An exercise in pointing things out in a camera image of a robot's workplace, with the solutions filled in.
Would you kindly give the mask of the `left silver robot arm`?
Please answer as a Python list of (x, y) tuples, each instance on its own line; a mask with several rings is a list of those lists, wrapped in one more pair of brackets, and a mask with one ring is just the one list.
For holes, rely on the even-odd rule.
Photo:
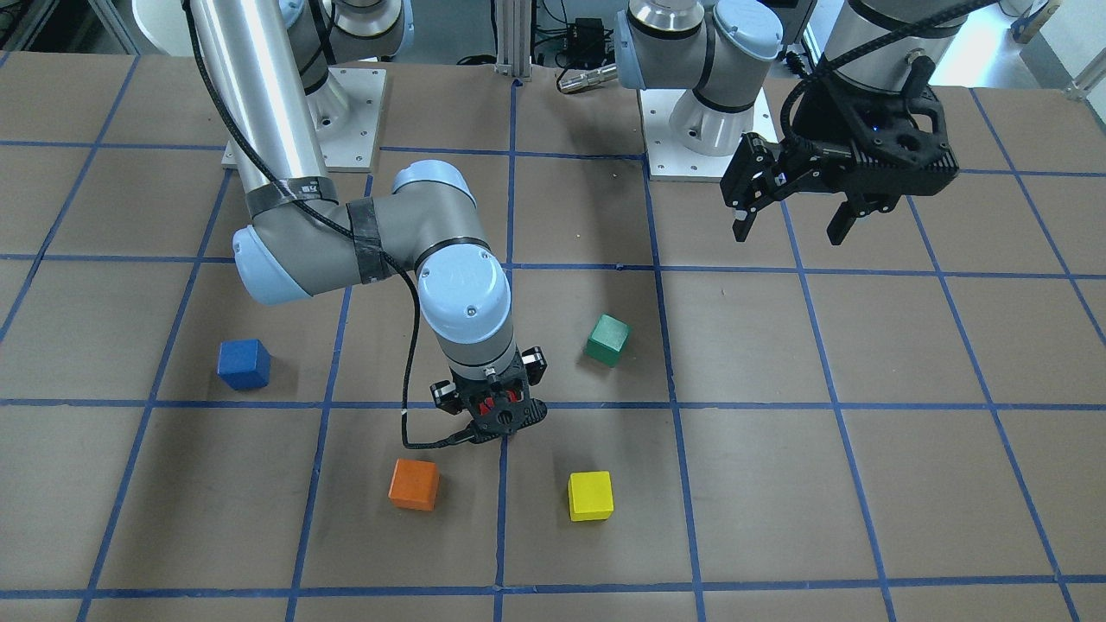
[(785, 46), (759, 1), (632, 1), (613, 35), (620, 85), (681, 91), (671, 128), (684, 145), (727, 156), (721, 196), (735, 241), (791, 194), (842, 194), (827, 225), (839, 245), (854, 222), (932, 196), (960, 172), (943, 104), (930, 86), (980, 1), (846, 1), (810, 74), (779, 107), (779, 139), (735, 131)]

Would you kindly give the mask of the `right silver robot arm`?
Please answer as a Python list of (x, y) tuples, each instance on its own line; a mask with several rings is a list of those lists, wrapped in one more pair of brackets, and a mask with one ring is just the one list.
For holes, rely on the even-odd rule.
[(324, 115), (349, 118), (335, 64), (392, 56), (413, 27), (407, 1), (182, 1), (194, 60), (234, 142), (250, 221), (232, 238), (250, 296), (282, 304), (399, 276), (413, 329), (427, 324), (451, 371), (438, 410), (470, 422), (434, 446), (498, 440), (546, 417), (531, 394), (541, 349), (518, 349), (512, 290), (474, 195), (439, 159), (413, 162), (380, 198), (343, 203), (327, 172)]

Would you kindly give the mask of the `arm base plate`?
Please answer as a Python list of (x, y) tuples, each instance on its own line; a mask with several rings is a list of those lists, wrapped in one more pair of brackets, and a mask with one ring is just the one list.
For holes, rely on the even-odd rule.
[(213, 77), (246, 142), (276, 176), (371, 173), (386, 83), (383, 68), (331, 68), (311, 94), (292, 70)]
[(738, 113), (708, 108), (689, 89), (639, 91), (649, 174), (661, 182), (719, 182), (744, 134), (778, 142), (766, 92)]

